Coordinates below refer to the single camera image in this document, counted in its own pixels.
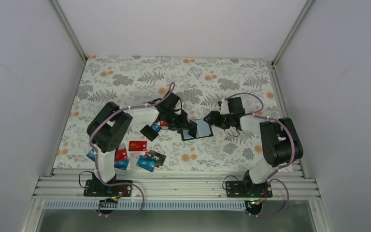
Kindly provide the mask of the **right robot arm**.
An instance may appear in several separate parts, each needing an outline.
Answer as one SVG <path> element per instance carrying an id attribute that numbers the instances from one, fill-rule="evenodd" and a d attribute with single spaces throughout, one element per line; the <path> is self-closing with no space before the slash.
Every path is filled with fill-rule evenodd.
<path id="1" fill-rule="evenodd" d="M 224 130 L 234 127 L 261 138 L 263 158 L 244 175 L 242 189 L 245 195 L 254 197 L 260 192 L 262 183 L 303 157 L 303 147 L 292 119 L 248 114 L 236 95 L 223 99 L 219 106 L 220 110 L 211 111 L 204 118 L 205 122 Z"/>

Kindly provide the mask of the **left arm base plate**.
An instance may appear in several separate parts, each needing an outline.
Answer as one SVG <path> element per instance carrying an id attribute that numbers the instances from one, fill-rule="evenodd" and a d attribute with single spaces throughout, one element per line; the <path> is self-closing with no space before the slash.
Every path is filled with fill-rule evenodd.
<path id="1" fill-rule="evenodd" d="M 108 187 L 94 180 L 87 180 L 83 195 L 85 197 L 130 197 L 132 190 L 131 180 L 117 180 L 124 183 L 119 186 Z"/>

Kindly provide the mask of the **black card holder wallet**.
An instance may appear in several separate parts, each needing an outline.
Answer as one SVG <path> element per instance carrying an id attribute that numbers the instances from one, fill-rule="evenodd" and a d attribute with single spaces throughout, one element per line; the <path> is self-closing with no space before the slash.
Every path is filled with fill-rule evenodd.
<path id="1" fill-rule="evenodd" d="M 200 139 L 200 138 L 212 137 L 214 135 L 211 125 L 207 123 L 206 121 L 204 121 L 204 119 L 196 119 L 193 121 L 195 121 L 198 124 L 197 137 L 192 138 L 191 136 L 189 136 L 188 129 L 182 130 L 180 133 L 182 141 L 189 141 L 189 140 L 195 140 L 195 139 Z"/>

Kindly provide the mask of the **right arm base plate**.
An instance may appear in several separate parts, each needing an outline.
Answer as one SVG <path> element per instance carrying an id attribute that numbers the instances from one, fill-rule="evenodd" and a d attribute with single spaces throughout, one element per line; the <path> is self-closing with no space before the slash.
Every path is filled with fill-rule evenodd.
<path id="1" fill-rule="evenodd" d="M 270 198 L 273 196 L 271 185 L 244 183 L 243 181 L 226 181 L 225 190 L 228 198 Z"/>

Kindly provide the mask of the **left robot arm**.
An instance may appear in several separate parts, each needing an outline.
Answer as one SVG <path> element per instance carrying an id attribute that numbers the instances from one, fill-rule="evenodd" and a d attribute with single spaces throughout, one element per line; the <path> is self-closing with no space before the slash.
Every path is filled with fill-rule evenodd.
<path id="1" fill-rule="evenodd" d="M 87 127 L 89 145 L 95 152 L 95 177 L 99 179 L 96 190 L 104 196 L 114 192 L 114 152 L 122 143 L 131 125 L 148 125 L 158 121 L 168 123 L 171 131 L 196 131 L 197 124 L 187 119 L 187 113 L 177 108 L 181 99 L 168 93 L 143 105 L 121 108 L 110 101 L 106 103 Z"/>

